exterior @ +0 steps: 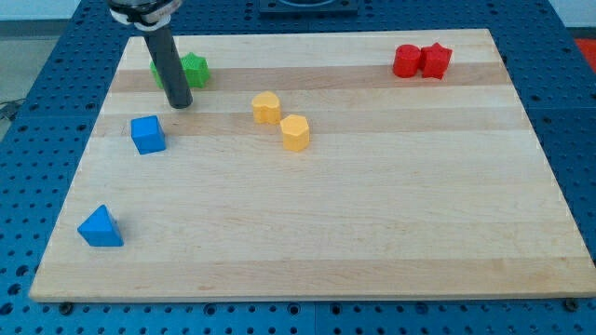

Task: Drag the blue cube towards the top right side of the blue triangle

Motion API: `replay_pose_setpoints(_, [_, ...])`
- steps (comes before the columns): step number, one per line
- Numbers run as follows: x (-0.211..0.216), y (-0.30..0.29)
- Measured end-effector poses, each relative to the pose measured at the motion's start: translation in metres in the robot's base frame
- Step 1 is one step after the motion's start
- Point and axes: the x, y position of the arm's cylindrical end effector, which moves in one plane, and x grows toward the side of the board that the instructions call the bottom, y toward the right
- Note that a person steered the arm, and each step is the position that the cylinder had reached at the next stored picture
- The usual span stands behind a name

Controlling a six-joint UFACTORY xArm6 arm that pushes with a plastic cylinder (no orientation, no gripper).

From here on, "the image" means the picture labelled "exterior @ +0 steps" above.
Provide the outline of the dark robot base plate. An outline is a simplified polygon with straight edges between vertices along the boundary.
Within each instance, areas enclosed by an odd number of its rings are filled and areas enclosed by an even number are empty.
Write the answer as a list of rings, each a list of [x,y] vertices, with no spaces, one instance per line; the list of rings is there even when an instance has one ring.
[[[355,14],[359,0],[258,0],[259,13],[277,14]]]

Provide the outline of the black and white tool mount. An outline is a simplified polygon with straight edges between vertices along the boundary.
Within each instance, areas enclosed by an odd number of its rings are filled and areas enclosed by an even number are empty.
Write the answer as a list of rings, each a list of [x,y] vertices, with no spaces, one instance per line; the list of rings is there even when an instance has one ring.
[[[112,17],[124,25],[152,32],[170,23],[183,0],[107,0]]]

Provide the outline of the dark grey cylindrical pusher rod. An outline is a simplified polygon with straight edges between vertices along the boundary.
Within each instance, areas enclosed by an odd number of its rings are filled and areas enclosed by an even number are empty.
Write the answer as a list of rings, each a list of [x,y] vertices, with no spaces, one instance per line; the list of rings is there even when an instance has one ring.
[[[169,105],[184,109],[193,102],[171,29],[165,25],[143,36]]]

